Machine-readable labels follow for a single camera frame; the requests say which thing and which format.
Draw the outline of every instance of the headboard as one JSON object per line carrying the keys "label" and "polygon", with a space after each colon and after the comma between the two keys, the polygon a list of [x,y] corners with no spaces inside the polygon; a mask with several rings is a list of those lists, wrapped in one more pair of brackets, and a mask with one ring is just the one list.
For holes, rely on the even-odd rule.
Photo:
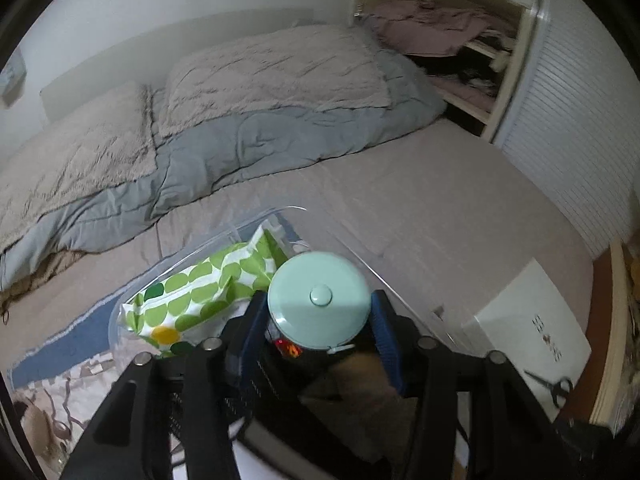
{"label": "headboard", "polygon": [[191,52],[312,19],[313,9],[255,9],[165,25],[109,47],[55,78],[40,91],[42,104],[54,122],[130,80],[164,86],[176,61]]}

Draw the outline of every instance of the pink cloth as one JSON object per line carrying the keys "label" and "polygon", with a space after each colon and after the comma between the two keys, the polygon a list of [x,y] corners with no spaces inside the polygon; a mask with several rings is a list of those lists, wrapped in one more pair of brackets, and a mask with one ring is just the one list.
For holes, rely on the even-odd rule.
{"label": "pink cloth", "polygon": [[495,98],[488,96],[473,86],[465,85],[463,82],[460,82],[455,78],[430,75],[429,81],[431,81],[434,86],[442,88],[447,92],[451,92],[453,95],[457,95],[461,99],[464,99],[466,102],[484,110],[485,112],[491,113],[494,109]]}
{"label": "pink cloth", "polygon": [[413,56],[455,56],[490,25],[513,28],[485,10],[441,7],[433,0],[391,0],[378,5],[370,19],[384,43]]}

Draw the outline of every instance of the green polka dot pattern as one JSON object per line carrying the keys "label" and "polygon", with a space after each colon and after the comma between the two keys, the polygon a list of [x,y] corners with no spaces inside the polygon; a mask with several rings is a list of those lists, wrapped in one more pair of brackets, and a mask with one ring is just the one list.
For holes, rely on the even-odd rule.
{"label": "green polka dot pattern", "polygon": [[184,355],[193,347],[184,333],[246,302],[256,290],[268,290],[274,272],[287,261],[270,223],[260,225],[248,242],[233,244],[123,304],[127,327],[161,350]]}

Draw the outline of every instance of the gray comforter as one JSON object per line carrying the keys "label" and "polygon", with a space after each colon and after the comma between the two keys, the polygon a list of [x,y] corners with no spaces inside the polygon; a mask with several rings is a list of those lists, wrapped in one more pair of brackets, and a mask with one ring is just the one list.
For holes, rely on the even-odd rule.
{"label": "gray comforter", "polygon": [[172,208],[228,184],[359,152],[433,122],[445,104],[424,73],[393,51],[373,43],[370,49],[388,85],[389,107],[251,111],[208,120],[158,142],[157,171],[47,213],[0,255],[0,290],[33,274],[50,254],[103,252]]}

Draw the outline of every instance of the yellow dot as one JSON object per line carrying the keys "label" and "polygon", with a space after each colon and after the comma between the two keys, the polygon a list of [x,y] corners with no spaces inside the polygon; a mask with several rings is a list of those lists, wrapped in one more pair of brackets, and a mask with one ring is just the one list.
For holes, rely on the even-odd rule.
{"label": "yellow dot", "polygon": [[161,345],[172,345],[180,341],[180,333],[175,328],[168,326],[156,326],[151,337]]}

